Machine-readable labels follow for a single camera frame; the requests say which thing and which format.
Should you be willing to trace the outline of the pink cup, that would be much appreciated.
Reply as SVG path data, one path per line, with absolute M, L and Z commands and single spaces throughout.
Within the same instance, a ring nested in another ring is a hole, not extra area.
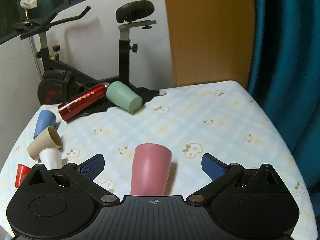
M 162 196 L 168 182 L 172 152 L 167 147 L 144 143 L 135 148 L 132 162 L 132 196 Z

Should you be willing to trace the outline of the teal curtain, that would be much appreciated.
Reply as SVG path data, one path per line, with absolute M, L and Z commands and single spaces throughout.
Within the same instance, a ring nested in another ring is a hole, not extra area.
M 319 193 L 319 0 L 255 0 L 248 91 Z

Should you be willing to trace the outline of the red metal bottle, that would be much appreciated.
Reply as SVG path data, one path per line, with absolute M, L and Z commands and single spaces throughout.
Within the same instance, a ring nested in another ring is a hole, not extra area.
M 79 114 L 91 113 L 94 108 L 100 107 L 100 105 L 105 106 L 107 102 L 106 92 L 109 85 L 107 82 L 102 82 L 60 104 L 57 109 L 63 121 L 72 120 Z

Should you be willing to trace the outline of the white cup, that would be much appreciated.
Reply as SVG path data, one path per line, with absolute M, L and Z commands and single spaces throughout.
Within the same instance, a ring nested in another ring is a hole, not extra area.
M 45 148 L 39 153 L 40 163 L 48 170 L 58 170 L 62 167 L 62 153 L 56 148 Z

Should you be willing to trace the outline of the green cup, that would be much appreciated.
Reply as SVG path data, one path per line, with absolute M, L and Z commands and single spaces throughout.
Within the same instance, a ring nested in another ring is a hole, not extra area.
M 107 99 L 116 106 L 135 113 L 142 107 L 143 99 L 120 81 L 111 83 L 106 91 Z

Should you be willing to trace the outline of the black cloth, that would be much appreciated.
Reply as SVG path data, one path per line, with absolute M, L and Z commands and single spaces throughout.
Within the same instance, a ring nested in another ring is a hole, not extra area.
M 145 87 L 137 87 L 119 92 L 112 92 L 111 96 L 99 99 L 95 103 L 83 109 L 76 117 L 89 116 L 94 113 L 106 112 L 111 107 L 120 107 L 129 113 L 135 113 L 154 97 L 166 95 L 164 90 L 152 90 Z

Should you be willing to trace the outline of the wooden door panel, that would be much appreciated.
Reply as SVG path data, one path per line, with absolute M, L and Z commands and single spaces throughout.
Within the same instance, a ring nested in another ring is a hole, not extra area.
M 165 0 L 174 85 L 234 80 L 247 87 L 254 0 Z

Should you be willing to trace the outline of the red cup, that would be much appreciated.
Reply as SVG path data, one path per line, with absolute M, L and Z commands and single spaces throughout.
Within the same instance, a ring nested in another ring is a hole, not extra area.
M 25 177 L 28 175 L 30 172 L 31 168 L 23 165 L 23 164 L 18 164 L 17 167 L 17 172 L 16 172 L 16 179 L 15 179 L 15 187 L 19 188 Z

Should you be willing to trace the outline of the beige cup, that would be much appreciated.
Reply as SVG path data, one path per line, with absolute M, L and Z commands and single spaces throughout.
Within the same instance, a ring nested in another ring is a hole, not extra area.
M 62 140 L 53 126 L 45 128 L 27 147 L 31 159 L 39 160 L 40 152 L 46 148 L 60 149 Z

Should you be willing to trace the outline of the floral white tablecloth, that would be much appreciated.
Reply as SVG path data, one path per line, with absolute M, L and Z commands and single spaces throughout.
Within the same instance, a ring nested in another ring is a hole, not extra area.
M 135 114 L 112 107 L 61 121 L 57 130 L 64 162 L 104 156 L 105 169 L 95 182 L 118 197 L 130 192 L 135 148 L 147 142 L 172 152 L 167 194 L 186 197 L 210 182 L 201 169 L 205 153 L 245 168 L 271 164 L 299 206 L 292 237 L 318 237 L 308 190 L 292 154 L 264 111 L 235 81 L 171 88 Z

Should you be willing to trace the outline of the blue cup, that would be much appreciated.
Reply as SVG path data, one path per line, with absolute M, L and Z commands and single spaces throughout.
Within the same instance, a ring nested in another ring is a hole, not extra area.
M 49 110 L 42 110 L 39 113 L 39 116 L 36 122 L 33 139 L 35 139 L 48 126 L 54 127 L 55 123 L 56 123 L 56 115 Z

